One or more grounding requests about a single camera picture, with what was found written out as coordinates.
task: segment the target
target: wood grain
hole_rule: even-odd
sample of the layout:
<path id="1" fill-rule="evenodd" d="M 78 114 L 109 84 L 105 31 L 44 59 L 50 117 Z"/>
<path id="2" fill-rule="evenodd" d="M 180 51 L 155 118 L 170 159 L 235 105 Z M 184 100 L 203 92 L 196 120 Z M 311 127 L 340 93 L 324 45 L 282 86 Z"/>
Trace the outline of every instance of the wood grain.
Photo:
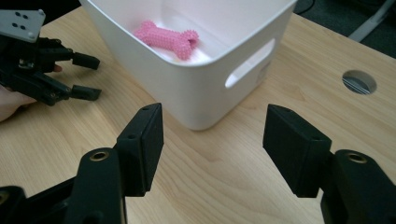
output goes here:
<path id="1" fill-rule="evenodd" d="M 28 196 L 76 175 L 84 153 L 112 147 L 136 111 L 155 103 L 111 57 L 82 8 L 41 35 L 99 58 L 98 71 L 63 62 L 51 75 L 103 93 L 96 102 L 34 104 L 0 123 L 0 186 L 22 186 Z M 348 90 L 342 75 L 352 69 L 370 74 L 376 92 Z M 194 132 L 165 109 L 153 187 L 127 199 L 129 223 L 322 223 L 320 195 L 297 199 L 262 148 L 266 107 L 296 111 L 332 139 L 332 151 L 365 153 L 395 182 L 395 75 L 394 59 L 293 15 L 263 83 L 216 126 Z"/>

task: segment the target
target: floor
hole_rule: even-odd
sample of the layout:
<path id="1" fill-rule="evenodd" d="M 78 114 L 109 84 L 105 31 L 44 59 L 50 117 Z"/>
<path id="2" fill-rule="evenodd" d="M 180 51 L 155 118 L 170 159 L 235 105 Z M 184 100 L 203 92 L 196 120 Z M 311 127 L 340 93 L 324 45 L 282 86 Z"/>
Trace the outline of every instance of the floor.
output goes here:
<path id="1" fill-rule="evenodd" d="M 294 13 L 349 36 L 373 16 L 385 0 L 298 0 Z M 361 43 L 396 59 L 396 4 Z"/>

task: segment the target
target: human hand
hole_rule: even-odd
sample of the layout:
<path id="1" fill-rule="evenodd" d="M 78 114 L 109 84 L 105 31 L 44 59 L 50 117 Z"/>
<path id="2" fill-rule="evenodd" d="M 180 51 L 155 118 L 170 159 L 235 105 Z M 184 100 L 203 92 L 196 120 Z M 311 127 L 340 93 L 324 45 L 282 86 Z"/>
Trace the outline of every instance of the human hand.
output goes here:
<path id="1" fill-rule="evenodd" d="M 53 71 L 61 72 L 62 67 L 55 65 Z M 13 115 L 20 106 L 34 102 L 36 102 L 35 99 L 0 85 L 0 122 Z"/>

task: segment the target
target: white plastic bin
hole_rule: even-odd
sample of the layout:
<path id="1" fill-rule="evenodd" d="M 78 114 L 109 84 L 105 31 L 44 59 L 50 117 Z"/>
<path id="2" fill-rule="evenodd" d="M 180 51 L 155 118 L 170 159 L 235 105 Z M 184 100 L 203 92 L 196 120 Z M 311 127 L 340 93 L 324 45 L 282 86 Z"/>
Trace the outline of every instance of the white plastic bin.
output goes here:
<path id="1" fill-rule="evenodd" d="M 115 58 L 184 126 L 211 127 L 265 75 L 296 0 L 80 0 Z M 142 21 L 195 30 L 187 61 L 134 37 Z"/>

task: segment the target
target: pink bone toy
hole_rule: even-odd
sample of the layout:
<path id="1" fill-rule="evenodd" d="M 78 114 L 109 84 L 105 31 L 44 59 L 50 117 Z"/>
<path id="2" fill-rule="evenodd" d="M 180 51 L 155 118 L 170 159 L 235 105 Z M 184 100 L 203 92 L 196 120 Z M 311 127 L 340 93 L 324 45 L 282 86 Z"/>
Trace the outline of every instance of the pink bone toy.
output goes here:
<path id="1" fill-rule="evenodd" d="M 172 50 L 181 60 L 188 60 L 198 44 L 198 34 L 193 30 L 183 33 L 159 28 L 152 21 L 143 21 L 134 35 L 145 44 Z"/>

